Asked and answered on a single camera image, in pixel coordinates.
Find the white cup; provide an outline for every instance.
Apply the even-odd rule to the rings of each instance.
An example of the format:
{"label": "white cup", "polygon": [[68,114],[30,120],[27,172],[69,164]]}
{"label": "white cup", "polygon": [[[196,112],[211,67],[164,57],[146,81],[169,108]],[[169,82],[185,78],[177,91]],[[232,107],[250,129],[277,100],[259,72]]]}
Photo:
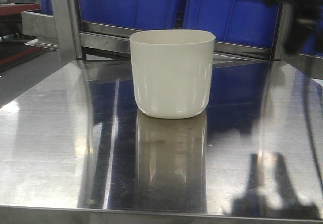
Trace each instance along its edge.
{"label": "white cup", "polygon": [[156,118],[188,118],[207,106],[215,36],[202,30],[150,30],[130,36],[135,100]]}

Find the dark object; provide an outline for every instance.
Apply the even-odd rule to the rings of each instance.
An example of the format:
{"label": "dark object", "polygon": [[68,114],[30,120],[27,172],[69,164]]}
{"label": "dark object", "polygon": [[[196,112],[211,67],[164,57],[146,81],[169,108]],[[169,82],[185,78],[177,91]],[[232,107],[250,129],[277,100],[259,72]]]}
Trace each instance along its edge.
{"label": "dark object", "polygon": [[289,55],[299,54],[311,34],[316,31],[317,20],[294,16],[292,27],[285,42],[285,52]]}
{"label": "dark object", "polygon": [[316,32],[316,25],[321,19],[320,6],[323,0],[264,0],[267,5],[290,3],[294,17],[292,28],[285,42],[287,54],[298,54],[310,35]]}
{"label": "dark object", "polygon": [[323,52],[323,30],[316,34],[314,50],[317,52]]}

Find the metal table surface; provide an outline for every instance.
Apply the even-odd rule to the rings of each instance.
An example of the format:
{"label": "metal table surface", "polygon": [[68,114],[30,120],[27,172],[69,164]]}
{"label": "metal table surface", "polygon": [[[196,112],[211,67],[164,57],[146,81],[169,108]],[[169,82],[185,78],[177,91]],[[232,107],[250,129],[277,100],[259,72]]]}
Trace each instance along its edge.
{"label": "metal table surface", "polygon": [[321,85],[214,64],[207,109],[181,120],[132,87],[128,61],[72,61],[0,109],[0,223],[322,223]]}

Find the cup rim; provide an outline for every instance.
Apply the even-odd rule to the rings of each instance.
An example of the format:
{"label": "cup rim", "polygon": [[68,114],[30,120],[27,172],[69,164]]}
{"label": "cup rim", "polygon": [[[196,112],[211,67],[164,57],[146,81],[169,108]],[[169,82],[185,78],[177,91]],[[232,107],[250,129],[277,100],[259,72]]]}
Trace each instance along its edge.
{"label": "cup rim", "polygon": [[[148,42],[142,42],[142,41],[138,41],[136,40],[136,37],[138,37],[141,34],[148,34],[148,33],[155,33],[156,35],[158,35],[159,32],[162,33],[168,33],[168,32],[196,32],[196,33],[203,33],[204,35],[208,36],[209,38],[205,39],[205,40],[201,40],[199,42],[185,42],[185,43],[148,43]],[[135,32],[134,34],[132,34],[129,37],[129,40],[131,43],[135,43],[135,44],[142,44],[142,45],[154,45],[154,46],[167,46],[167,45],[198,45],[198,44],[204,44],[204,43],[209,43],[212,41],[215,41],[216,36],[209,32],[209,31],[205,31],[205,30],[197,30],[197,29],[167,29],[167,30],[146,30],[146,31],[139,31],[139,32]]]}

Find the reflective metal surface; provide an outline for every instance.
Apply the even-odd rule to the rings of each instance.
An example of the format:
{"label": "reflective metal surface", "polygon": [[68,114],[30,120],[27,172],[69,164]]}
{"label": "reflective metal surface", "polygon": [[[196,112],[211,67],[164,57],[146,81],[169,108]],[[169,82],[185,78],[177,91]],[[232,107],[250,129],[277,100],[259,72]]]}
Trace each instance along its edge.
{"label": "reflective metal surface", "polygon": [[83,47],[130,55],[129,39],[126,38],[82,32],[80,40]]}
{"label": "reflective metal surface", "polygon": [[78,0],[51,0],[62,65],[84,58],[79,31],[82,31]]}
{"label": "reflective metal surface", "polygon": [[241,63],[215,65],[206,111],[181,120],[137,110],[129,61],[59,69],[0,109],[3,220],[321,222],[322,86]]}
{"label": "reflective metal surface", "polygon": [[57,39],[54,16],[33,11],[21,13],[22,31],[24,35]]}

